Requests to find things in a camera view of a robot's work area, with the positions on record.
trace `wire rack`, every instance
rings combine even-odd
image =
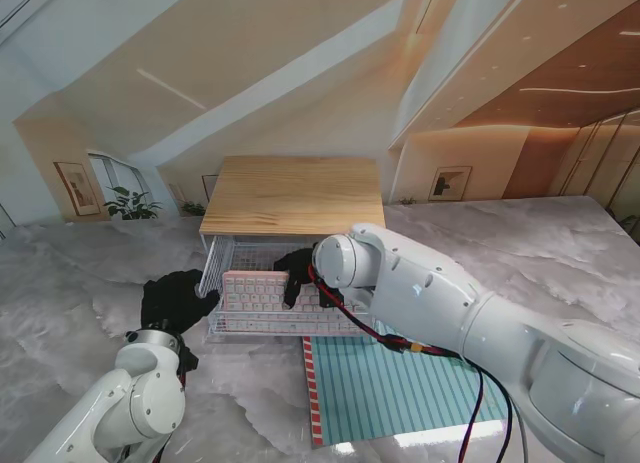
[[[271,271],[273,263],[292,251],[309,248],[322,237],[232,237],[216,236],[205,265],[200,295],[217,290],[222,295],[226,271]],[[361,305],[353,305],[354,314],[365,323],[373,319]],[[363,333],[337,308],[317,313],[225,311],[220,304],[209,315],[209,334],[362,336]]]

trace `wooden table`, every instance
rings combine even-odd
[[[368,158],[225,158],[202,235],[330,235],[354,223],[385,226]]]

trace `white keyboard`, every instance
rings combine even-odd
[[[322,308],[318,289],[302,285],[292,309],[283,304],[289,275],[282,271],[227,271],[216,331],[296,335],[361,335],[338,308]],[[364,307],[346,301],[348,310]]]

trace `striped mat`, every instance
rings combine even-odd
[[[457,360],[387,350],[370,338],[303,338],[316,446],[469,422],[478,376]],[[476,421],[502,419],[506,404],[485,378]]]

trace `ceiling light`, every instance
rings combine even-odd
[[[612,95],[615,93],[631,93],[640,88],[623,88],[622,90],[572,90],[569,88],[520,88],[520,91],[550,91],[555,93],[580,93],[584,95]]]
[[[173,86],[169,86],[167,83],[162,81],[160,78],[158,78],[156,76],[153,76],[151,73],[147,73],[142,68],[138,68],[136,71],[138,72],[138,74],[140,76],[146,78],[149,81],[153,81],[155,84],[161,86],[165,90],[170,91],[171,93],[173,93],[176,96],[179,96],[180,98],[182,98],[185,101],[188,101],[193,106],[196,106],[196,107],[200,108],[201,110],[206,110],[207,109],[202,103],[199,103],[196,100],[194,100],[193,98],[190,98],[189,96],[185,95],[181,91],[176,90]]]

